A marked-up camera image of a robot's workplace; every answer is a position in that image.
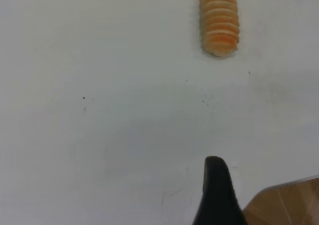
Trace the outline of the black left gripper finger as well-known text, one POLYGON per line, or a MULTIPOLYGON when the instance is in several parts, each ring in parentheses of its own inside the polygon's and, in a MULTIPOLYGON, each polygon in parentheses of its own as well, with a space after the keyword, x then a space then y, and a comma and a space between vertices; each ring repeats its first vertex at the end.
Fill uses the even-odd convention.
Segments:
POLYGON ((225 161, 209 156, 204 163, 203 195, 194 225, 246 225, 225 161))

